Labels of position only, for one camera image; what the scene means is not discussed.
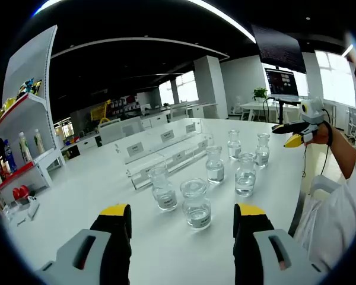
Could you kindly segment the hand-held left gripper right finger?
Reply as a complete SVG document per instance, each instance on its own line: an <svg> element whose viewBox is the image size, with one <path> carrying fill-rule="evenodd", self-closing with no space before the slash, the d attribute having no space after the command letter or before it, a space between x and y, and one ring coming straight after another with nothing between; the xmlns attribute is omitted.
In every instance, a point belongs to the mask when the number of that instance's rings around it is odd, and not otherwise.
<svg viewBox="0 0 356 285"><path fill-rule="evenodd" d="M325 276L257 206L234 205L233 238L236 284L318 284Z"/></svg>

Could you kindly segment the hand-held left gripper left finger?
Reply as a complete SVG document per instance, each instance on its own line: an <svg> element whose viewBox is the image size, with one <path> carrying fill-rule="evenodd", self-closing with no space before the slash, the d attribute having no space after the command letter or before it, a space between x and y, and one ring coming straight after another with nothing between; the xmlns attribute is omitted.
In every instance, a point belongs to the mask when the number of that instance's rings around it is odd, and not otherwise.
<svg viewBox="0 0 356 285"><path fill-rule="evenodd" d="M104 209L89 229L82 229L37 270L44 284L129 284L131 206Z"/></svg>

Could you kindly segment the person's right hand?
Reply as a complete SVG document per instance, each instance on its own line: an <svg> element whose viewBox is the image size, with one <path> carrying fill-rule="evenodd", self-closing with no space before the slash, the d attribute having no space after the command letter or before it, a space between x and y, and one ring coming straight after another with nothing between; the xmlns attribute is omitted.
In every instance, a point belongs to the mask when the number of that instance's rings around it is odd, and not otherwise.
<svg viewBox="0 0 356 285"><path fill-rule="evenodd" d="M305 142L304 145L309 144L326 144L331 147L333 143L333 130L329 123L324 122L318 125L318 129L313 138L309 142Z"/></svg>

